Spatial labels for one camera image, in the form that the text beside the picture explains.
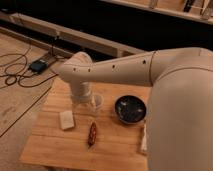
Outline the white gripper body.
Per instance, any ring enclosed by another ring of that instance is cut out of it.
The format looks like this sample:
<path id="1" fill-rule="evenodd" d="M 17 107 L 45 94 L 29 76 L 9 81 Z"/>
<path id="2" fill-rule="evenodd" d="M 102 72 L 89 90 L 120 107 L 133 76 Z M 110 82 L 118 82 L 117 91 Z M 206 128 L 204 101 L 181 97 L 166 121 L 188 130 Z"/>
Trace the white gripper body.
<path id="1" fill-rule="evenodd" d="M 84 83 L 71 83 L 71 99 L 75 103 L 86 103 L 91 100 L 92 91 L 88 82 Z"/>

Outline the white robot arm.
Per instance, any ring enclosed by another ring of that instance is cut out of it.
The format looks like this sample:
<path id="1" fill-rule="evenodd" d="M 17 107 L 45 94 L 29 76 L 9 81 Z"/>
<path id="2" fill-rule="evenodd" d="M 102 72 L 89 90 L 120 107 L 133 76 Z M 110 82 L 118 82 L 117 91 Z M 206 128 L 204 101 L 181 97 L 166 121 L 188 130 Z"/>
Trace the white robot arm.
<path id="1" fill-rule="evenodd" d="M 61 65 L 75 102 L 93 97 L 92 82 L 146 86 L 148 171 L 213 171 L 213 51 L 156 50 L 94 62 L 85 52 Z"/>

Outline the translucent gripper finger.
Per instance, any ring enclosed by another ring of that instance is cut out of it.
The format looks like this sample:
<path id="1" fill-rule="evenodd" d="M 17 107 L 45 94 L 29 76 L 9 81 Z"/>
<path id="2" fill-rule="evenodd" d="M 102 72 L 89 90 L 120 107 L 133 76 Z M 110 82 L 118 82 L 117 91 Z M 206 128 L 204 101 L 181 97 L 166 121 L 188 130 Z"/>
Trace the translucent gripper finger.
<path id="1" fill-rule="evenodd" d="M 92 111 L 97 115 L 103 105 L 103 97 L 100 94 L 94 94 L 92 98 Z"/>

